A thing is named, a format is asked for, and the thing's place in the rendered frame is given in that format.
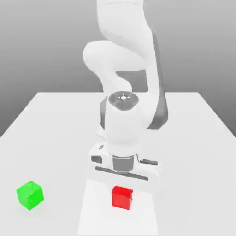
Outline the small red cube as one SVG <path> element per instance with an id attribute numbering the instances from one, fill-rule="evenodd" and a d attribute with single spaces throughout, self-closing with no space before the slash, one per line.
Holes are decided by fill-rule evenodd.
<path id="1" fill-rule="evenodd" d="M 132 189 L 114 186 L 112 189 L 112 206 L 130 210 L 132 203 Z"/>

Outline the small green cube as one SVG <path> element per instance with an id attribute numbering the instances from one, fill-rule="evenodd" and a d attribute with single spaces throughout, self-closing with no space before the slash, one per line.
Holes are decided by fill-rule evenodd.
<path id="1" fill-rule="evenodd" d="M 29 211 L 44 201 L 42 187 L 34 181 L 28 181 L 16 189 L 18 201 Z"/>

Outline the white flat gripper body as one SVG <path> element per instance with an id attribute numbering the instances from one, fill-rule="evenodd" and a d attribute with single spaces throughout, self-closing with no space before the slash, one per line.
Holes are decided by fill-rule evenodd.
<path id="1" fill-rule="evenodd" d="M 135 163 L 129 173 L 118 173 L 110 166 L 105 167 L 89 161 L 89 178 L 108 186 L 158 186 L 163 166 L 159 162 L 154 165 Z"/>

